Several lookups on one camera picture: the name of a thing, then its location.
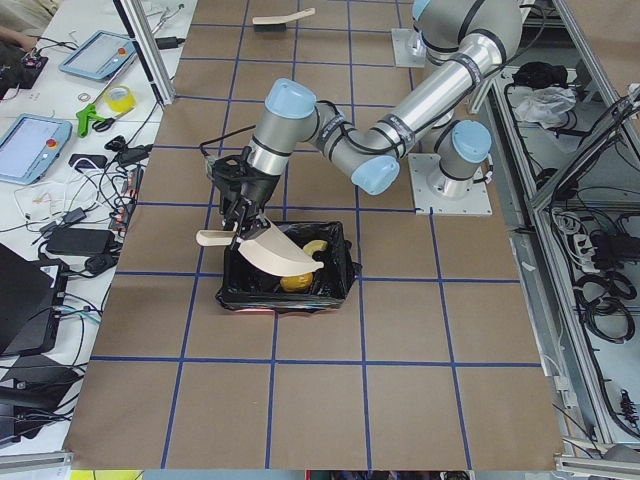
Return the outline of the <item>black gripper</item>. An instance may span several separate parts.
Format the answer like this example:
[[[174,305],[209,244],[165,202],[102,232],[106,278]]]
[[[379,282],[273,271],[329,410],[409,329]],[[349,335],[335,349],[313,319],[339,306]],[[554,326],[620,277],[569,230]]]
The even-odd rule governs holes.
[[[244,155],[229,155],[209,163],[209,178],[219,192],[224,231],[233,231],[241,243],[268,229],[264,210],[280,180],[278,175],[252,167]]]

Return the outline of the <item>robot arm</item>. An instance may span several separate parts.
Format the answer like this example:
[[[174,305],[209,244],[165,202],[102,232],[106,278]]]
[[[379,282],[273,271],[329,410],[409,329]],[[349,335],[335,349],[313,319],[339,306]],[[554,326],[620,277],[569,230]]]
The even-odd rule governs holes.
[[[265,205],[300,143],[310,144],[371,196],[392,185],[400,159],[419,142],[439,155],[446,181],[473,180],[492,139],[484,125],[456,118],[455,108],[515,57],[521,8],[514,1],[416,1],[412,19],[426,50],[424,79],[365,132],[306,86],[274,82],[248,145],[208,166],[224,230],[246,240],[269,229]]]

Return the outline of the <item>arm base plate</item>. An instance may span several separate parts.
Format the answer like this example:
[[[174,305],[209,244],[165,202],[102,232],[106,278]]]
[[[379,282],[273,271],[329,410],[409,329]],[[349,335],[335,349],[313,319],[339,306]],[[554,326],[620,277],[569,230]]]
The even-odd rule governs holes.
[[[472,179],[453,180],[441,170],[437,154],[410,154],[408,164],[417,215],[492,215],[487,183],[480,167]]]
[[[426,62],[426,46],[419,32],[414,29],[391,30],[394,62],[400,68],[423,68]]]

